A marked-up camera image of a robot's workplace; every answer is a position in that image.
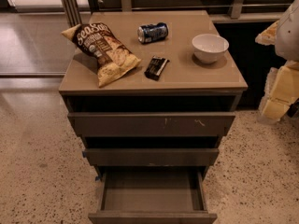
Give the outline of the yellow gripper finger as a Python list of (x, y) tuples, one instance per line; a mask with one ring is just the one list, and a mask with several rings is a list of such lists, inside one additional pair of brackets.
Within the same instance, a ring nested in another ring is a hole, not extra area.
[(266, 77), (264, 96), (259, 104), (259, 121), (278, 122), (299, 99), (299, 62), (287, 61), (272, 67)]
[(255, 42), (265, 46), (274, 45), (276, 41), (277, 28), (278, 21), (275, 21), (256, 36)]

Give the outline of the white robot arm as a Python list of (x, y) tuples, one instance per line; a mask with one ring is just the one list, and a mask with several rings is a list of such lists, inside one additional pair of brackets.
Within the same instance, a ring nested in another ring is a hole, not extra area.
[(259, 121), (276, 123), (299, 99), (299, 0), (294, 0), (278, 21), (255, 38), (261, 45), (273, 45), (277, 56), (286, 60), (272, 67), (259, 105)]

